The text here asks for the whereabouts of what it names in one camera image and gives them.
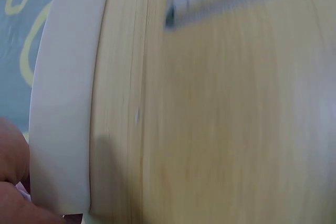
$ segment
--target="blue fabric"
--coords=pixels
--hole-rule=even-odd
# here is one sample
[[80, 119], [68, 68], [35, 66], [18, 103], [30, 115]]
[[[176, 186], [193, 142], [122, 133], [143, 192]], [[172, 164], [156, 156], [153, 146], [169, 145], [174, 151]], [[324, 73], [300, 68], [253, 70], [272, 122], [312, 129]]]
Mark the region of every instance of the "blue fabric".
[[0, 115], [24, 133], [28, 132], [32, 74], [51, 1], [0, 0]]

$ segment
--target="white plastic rim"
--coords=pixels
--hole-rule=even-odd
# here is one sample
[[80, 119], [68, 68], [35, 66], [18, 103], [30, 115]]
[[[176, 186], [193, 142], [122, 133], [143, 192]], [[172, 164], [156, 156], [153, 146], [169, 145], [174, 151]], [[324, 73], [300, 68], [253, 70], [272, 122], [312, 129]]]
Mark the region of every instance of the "white plastic rim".
[[93, 76], [106, 0], [53, 0], [30, 102], [31, 199], [58, 214], [90, 207]]

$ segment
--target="wooden surface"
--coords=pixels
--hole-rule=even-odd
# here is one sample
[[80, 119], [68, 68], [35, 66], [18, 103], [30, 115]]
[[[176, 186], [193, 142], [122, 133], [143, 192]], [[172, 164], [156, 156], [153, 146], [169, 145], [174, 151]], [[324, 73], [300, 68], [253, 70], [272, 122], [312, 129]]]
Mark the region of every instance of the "wooden surface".
[[91, 214], [335, 223], [335, 0], [269, 0], [177, 31], [165, 3], [107, 0]]

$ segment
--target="human hand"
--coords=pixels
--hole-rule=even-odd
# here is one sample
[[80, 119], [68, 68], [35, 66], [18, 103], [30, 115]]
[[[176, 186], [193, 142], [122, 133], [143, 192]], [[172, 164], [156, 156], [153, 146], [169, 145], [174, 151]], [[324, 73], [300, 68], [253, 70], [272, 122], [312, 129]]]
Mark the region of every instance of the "human hand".
[[81, 223], [79, 216], [62, 218], [35, 206], [15, 187], [19, 182], [29, 192], [29, 146], [19, 129], [0, 117], [0, 223]]

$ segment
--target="patterned cloth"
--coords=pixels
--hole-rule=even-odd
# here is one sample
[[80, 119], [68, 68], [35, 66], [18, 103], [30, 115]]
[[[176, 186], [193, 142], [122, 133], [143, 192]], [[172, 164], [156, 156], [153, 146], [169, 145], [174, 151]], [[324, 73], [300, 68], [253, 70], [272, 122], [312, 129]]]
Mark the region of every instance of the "patterned cloth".
[[0, 0], [0, 115], [28, 139], [37, 51], [52, 0]]

